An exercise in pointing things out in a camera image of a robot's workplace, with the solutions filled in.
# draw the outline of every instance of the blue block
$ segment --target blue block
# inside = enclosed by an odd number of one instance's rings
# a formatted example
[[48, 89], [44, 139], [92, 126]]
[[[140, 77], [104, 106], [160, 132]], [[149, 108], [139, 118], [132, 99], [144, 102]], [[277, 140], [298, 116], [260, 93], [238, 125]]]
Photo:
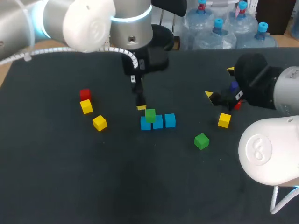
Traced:
[[146, 123], [145, 116], [140, 118], [141, 130], [146, 131], [151, 129], [151, 123]]
[[165, 127], [176, 127], [176, 116], [174, 113], [165, 115]]
[[154, 129], [163, 128], [163, 117], [162, 115], [156, 115], [156, 122], [153, 124]]
[[239, 88], [239, 84], [238, 82], [231, 82], [230, 87], [229, 87], [229, 91], [232, 93], [234, 92], [236, 89]]

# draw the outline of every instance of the red block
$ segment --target red block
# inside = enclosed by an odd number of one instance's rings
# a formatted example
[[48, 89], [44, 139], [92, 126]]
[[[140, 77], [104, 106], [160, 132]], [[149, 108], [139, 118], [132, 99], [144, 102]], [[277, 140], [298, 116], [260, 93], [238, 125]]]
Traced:
[[92, 97], [90, 95], [90, 90], [89, 89], [84, 89], [84, 90], [80, 90], [80, 98], [81, 98], [81, 101], [84, 101], [84, 100], [92, 100]]
[[237, 111], [240, 110], [241, 105], [242, 105], [242, 103], [241, 103], [241, 101], [239, 101], [238, 104], [234, 107], [234, 109]]

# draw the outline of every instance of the cable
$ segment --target cable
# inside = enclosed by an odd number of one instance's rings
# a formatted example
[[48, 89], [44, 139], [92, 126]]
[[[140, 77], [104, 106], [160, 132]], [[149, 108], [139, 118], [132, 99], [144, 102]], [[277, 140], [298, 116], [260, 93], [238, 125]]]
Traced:
[[[113, 47], [101, 47], [101, 48], [98, 49], [98, 51], [100, 51], [100, 52], [117, 52], [117, 53], [127, 55], [131, 58], [133, 67], [135, 69], [138, 68], [138, 60], [137, 60], [136, 56], [128, 50], [124, 50], [124, 49], [121, 49], [121, 48], [113, 48]], [[49, 49], [42, 49], [42, 50], [32, 51], [30, 55], [35, 56], [35, 55], [48, 54], [48, 53], [57, 53], [57, 52], [76, 52], [76, 50], [74, 50], [72, 48], [68, 48], [68, 47], [49, 48]], [[21, 58], [24, 58], [25, 56], [26, 56], [26, 54], [24, 54], [24, 53], [12, 55], [11, 57], [4, 59], [3, 61], [0, 61], [0, 65], [4, 65], [4, 64], [7, 64], [9, 62], [19, 60]]]
[[14, 0], [19, 6], [20, 8], [22, 9], [25, 17], [26, 17], [26, 20], [27, 20], [27, 23], [28, 23], [28, 26], [29, 26], [29, 32], [30, 32], [30, 43], [29, 43], [29, 50], [27, 53], [25, 53], [24, 55], [24, 59], [26, 62], [30, 61], [31, 60], [31, 53], [32, 51], [34, 50], [34, 44], [36, 42], [36, 38], [35, 38], [35, 34], [34, 34], [34, 28], [33, 28], [33, 22], [29, 16], [29, 13], [28, 13], [28, 10], [26, 9], [26, 7], [24, 6], [24, 4], [20, 1], [20, 0]]
[[276, 199], [278, 196], [278, 190], [279, 187], [275, 186], [270, 205], [270, 213], [272, 214], [276, 214], [277, 212], [279, 212], [279, 210], [281, 210], [286, 204], [288, 204], [294, 197], [299, 195], [299, 187], [297, 187], [296, 189], [292, 190], [287, 196], [285, 196], [285, 198], [282, 199], [281, 202], [275, 206]]

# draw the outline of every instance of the black table surface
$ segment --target black table surface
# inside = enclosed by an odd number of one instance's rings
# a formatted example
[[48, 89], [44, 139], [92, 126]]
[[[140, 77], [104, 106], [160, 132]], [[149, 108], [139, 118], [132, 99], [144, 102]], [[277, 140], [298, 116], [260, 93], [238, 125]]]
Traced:
[[[232, 81], [226, 69], [246, 52], [270, 65], [299, 65], [299, 49], [170, 52], [169, 68], [144, 78], [148, 108], [175, 113], [177, 127], [140, 130], [140, 116], [111, 53], [55, 53], [15, 62], [0, 88], [1, 224], [299, 223], [299, 197], [269, 213], [273, 187], [243, 171], [238, 143], [276, 111], [243, 104], [228, 129], [205, 91]], [[93, 113], [79, 91], [89, 88]], [[92, 119], [108, 128], [98, 132]], [[210, 146], [200, 151], [200, 133]], [[280, 191], [279, 200], [291, 188]]]

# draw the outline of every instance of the water bottle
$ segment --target water bottle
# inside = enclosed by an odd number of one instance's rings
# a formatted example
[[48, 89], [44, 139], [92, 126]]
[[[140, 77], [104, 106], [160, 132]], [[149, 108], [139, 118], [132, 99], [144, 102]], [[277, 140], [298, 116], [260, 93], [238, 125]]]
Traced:
[[236, 46], [236, 36], [222, 28], [223, 19], [214, 21], [212, 30], [202, 32], [195, 37], [194, 49], [232, 49]]
[[204, 29], [213, 27], [214, 14], [206, 10], [206, 0], [198, 0], [198, 8], [185, 16], [180, 35], [181, 50], [192, 50], [195, 36]]
[[257, 33], [246, 42], [237, 45], [237, 48], [273, 48], [278, 47], [277, 42], [268, 33], [269, 25], [261, 22], [258, 25]]
[[236, 11], [229, 13], [228, 26], [237, 38], [237, 45], [249, 39], [256, 33], [257, 20], [251, 14], [246, 13], [247, 2], [239, 2], [240, 12], [236, 17]]
[[291, 29], [291, 34], [295, 39], [299, 40], [299, 12], [295, 17], [295, 22]]

